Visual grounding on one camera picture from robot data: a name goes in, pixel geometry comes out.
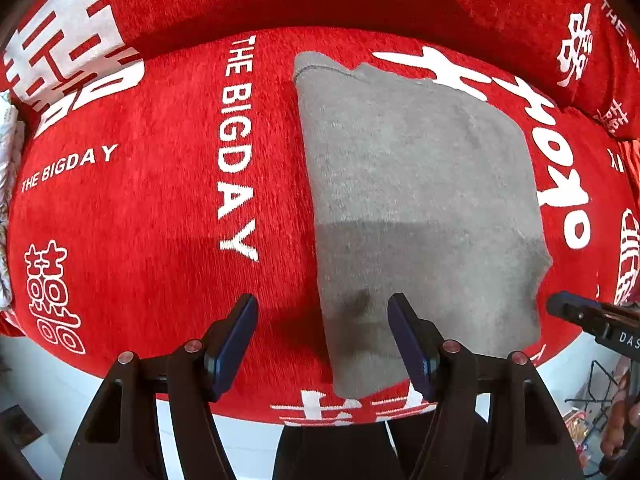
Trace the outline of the red wedding blanket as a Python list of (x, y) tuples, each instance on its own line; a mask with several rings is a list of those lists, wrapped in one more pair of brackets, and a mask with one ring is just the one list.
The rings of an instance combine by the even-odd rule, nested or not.
[(104, 376), (120, 352), (201, 336), (248, 292), (257, 330), (215, 413), (342, 426), (424, 412), (407, 376), (364, 398), (334, 391), (293, 81), (304, 52), (459, 90), (521, 128), (551, 257), (540, 335), (521, 349), (536, 362), (578, 333), (548, 315), (550, 295), (638, 296), (639, 205), (622, 147), (588, 115), (437, 44), (280, 28), (131, 62), (43, 113), (9, 209), (2, 332)]

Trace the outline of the grey knitted garment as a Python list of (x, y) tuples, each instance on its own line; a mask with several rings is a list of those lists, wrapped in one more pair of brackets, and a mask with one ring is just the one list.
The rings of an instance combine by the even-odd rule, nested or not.
[(396, 292), (474, 352), (536, 342), (551, 257), (521, 128), (459, 90), (317, 52), (297, 55), (293, 81), (335, 393), (406, 378)]

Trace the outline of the red folded quilt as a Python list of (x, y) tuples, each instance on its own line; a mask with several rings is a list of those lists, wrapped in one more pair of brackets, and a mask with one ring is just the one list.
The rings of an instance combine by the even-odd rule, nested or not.
[(434, 41), (588, 115), (620, 103), (617, 135), (639, 135), (639, 37), (613, 0), (34, 0), (1, 52), (1, 84), (44, 110), (120, 51), (150, 57), (280, 26)]

